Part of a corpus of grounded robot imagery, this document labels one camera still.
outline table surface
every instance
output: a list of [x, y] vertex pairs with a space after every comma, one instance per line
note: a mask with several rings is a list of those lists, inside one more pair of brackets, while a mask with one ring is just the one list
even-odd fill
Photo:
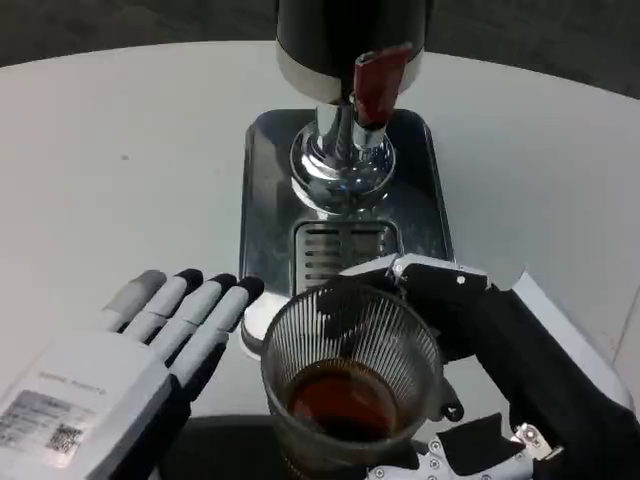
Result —
[[[245, 131], [314, 106], [271, 42], [8, 67], [0, 105], [0, 386], [145, 269], [236, 272]], [[640, 104], [426, 54], [399, 106], [432, 129], [458, 260], [501, 286], [527, 265], [613, 359], [640, 285]], [[258, 364], [230, 345], [196, 415], [266, 412]], [[473, 360], [447, 371], [474, 416], [495, 410]]]

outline red handle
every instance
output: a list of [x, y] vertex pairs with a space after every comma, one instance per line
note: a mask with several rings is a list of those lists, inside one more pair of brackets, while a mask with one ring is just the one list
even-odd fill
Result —
[[354, 97], [361, 127], [379, 128], [389, 121], [410, 54], [411, 44], [407, 43], [357, 58]]

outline dark floor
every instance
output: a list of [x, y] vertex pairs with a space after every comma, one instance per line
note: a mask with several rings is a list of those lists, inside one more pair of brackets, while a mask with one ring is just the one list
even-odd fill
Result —
[[[132, 45], [271, 39], [274, 2], [0, 0], [0, 66]], [[640, 98], [640, 0], [437, 0], [427, 50]]]

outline tea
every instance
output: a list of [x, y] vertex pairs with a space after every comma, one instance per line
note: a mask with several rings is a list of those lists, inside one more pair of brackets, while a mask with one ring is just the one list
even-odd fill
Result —
[[382, 377], [361, 363], [309, 365], [289, 386], [287, 409], [310, 428], [346, 442], [375, 442], [398, 428], [398, 406]]

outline glass cup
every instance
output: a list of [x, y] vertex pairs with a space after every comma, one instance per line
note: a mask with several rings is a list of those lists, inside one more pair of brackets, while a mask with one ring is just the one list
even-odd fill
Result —
[[276, 436], [300, 478], [385, 462], [440, 407], [434, 337], [404, 302], [343, 281], [292, 298], [263, 344]]

